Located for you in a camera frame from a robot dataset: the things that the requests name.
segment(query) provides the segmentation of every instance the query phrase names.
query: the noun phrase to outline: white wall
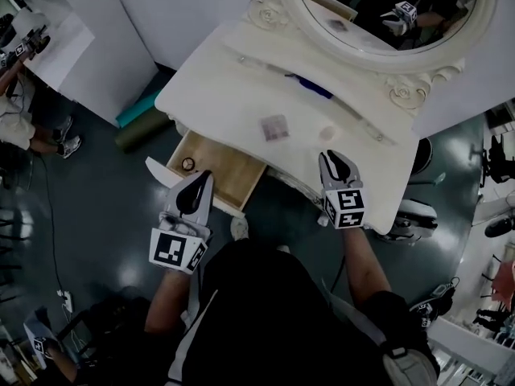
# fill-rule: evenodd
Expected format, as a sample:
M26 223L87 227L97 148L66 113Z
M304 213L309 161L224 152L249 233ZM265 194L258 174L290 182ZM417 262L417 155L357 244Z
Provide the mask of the white wall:
M431 136L515 97L515 0L498 0L487 34L467 54L462 76L431 93L414 129Z
M178 69L222 22L250 0L122 0L154 60Z
M95 39L60 91L116 125L157 72L120 0L67 0Z
M29 0L28 5L33 10L41 10L54 27L58 27L72 13L67 0Z

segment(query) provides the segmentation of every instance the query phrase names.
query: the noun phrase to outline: power outlet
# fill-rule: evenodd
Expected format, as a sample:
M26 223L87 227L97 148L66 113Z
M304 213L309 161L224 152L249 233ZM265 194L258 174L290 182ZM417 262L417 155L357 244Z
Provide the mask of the power outlet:
M64 301L64 308L70 313L73 314L73 304L72 304L72 294L68 292L67 290L61 292L60 290L57 290L57 295L63 299Z

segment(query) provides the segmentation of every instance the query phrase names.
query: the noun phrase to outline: sneaker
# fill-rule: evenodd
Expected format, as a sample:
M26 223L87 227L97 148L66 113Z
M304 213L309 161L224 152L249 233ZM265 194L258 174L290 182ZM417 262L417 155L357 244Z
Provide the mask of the sneaker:
M285 244L281 244L275 250L277 250L279 252L291 254L290 248L288 246L286 246Z
M249 238L249 222L247 219L233 217L231 220L231 236L234 240Z
M60 136L56 139L57 143L63 143L66 140L66 135L68 134L68 131L70 130L70 127L72 127L73 124L73 117L68 116L66 117L66 120L63 122L62 125L59 125L56 127L56 130L59 130Z
M82 140L80 139L80 136L75 136L74 138L71 138L70 140L67 140L63 143L63 154L61 154L62 158L69 158L72 154L74 154L80 147L80 144L82 143Z

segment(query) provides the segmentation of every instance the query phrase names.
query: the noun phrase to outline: rolled mat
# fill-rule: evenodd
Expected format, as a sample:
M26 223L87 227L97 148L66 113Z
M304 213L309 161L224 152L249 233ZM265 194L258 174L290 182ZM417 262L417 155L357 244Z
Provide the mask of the rolled mat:
M161 93L161 90L158 90L154 94L151 94L144 99L141 99L135 105L129 107L127 110L120 113L120 115L116 118L120 127L125 127L129 123L131 123L134 119L144 114L148 109L154 107L155 99Z
M153 107L120 129L114 141L120 149L128 153L172 124L167 114Z

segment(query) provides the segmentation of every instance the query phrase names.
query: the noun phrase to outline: small card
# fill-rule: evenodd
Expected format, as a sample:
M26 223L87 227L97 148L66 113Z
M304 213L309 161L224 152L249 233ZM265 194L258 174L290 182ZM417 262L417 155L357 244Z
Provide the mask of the small card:
M267 142L288 138L290 136L286 118L282 114L262 119L261 127Z

